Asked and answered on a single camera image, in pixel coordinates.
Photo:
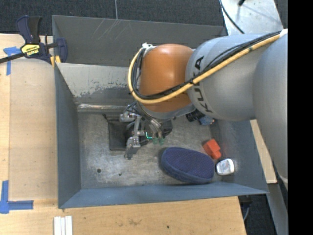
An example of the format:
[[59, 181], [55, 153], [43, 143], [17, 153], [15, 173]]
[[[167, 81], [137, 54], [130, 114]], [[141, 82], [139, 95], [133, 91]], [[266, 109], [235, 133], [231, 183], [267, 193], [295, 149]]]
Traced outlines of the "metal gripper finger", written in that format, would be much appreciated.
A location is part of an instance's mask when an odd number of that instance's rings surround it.
[[137, 153], [139, 148], [141, 147], [139, 137], [129, 137], [126, 142], [126, 150], [125, 150], [125, 159], [130, 160], [134, 154]]
[[135, 121], [135, 119], [136, 119], [136, 114], [131, 113], [131, 112], [123, 112], [119, 116], [120, 122], [132, 122], [132, 121]]

